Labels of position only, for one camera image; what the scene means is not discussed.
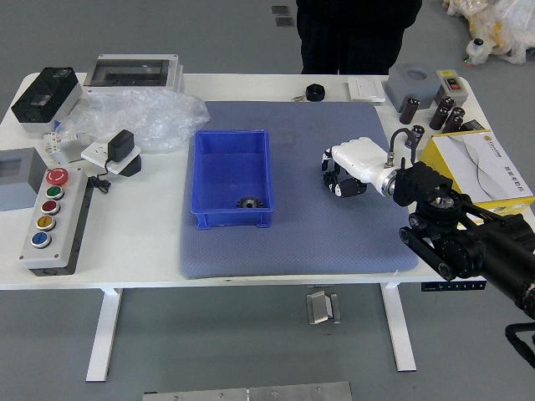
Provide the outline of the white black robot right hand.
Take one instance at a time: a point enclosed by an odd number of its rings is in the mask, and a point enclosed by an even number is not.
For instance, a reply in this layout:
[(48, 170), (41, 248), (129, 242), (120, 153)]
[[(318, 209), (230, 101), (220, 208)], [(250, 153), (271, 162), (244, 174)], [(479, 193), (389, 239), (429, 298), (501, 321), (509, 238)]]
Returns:
[(384, 151), (368, 137), (334, 145), (323, 153), (324, 185), (337, 197), (366, 192), (371, 184), (382, 196), (392, 196), (396, 171), (393, 150)]

